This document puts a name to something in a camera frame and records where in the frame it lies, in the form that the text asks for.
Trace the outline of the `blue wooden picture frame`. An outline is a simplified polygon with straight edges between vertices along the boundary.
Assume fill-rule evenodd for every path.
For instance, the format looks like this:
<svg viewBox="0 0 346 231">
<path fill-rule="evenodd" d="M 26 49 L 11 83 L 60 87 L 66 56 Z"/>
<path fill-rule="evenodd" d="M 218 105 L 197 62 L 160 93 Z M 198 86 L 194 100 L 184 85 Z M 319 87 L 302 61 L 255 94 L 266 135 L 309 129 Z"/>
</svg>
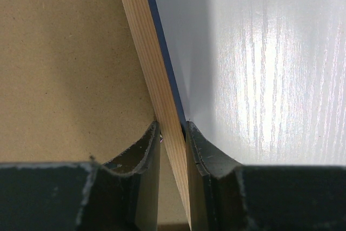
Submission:
<svg viewBox="0 0 346 231">
<path fill-rule="evenodd" d="M 187 220 L 191 220 L 185 139 L 164 63 L 155 0 L 122 0 Z"/>
</svg>

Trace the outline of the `brown cardboard backing board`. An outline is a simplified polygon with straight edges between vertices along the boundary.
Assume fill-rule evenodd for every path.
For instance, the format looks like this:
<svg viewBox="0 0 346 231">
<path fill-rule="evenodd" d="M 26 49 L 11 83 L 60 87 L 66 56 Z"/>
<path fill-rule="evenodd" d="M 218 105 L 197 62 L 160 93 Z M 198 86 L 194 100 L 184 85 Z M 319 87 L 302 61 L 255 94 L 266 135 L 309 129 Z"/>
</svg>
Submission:
<svg viewBox="0 0 346 231">
<path fill-rule="evenodd" d="M 153 122 L 122 0 L 1 0 L 1 164 L 105 164 Z M 157 230 L 189 230 L 159 129 Z"/>
</svg>

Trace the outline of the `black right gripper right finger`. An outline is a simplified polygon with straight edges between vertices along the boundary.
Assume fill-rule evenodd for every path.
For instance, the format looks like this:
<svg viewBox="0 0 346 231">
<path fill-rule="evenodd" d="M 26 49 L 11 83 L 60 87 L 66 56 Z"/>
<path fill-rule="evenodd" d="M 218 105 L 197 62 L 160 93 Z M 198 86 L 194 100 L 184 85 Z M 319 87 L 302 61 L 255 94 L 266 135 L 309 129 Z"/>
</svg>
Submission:
<svg viewBox="0 0 346 231">
<path fill-rule="evenodd" d="M 345 230 L 345 168 L 243 165 L 186 124 L 192 230 Z"/>
</svg>

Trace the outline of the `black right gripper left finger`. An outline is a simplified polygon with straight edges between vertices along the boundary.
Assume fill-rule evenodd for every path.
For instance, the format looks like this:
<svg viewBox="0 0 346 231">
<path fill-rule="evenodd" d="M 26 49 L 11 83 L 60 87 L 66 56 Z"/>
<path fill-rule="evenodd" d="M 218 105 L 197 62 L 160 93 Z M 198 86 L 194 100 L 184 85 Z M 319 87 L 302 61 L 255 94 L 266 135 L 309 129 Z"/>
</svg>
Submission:
<svg viewBox="0 0 346 231">
<path fill-rule="evenodd" d="M 105 164 L 1 164 L 1 230 L 156 230 L 160 129 Z"/>
</svg>

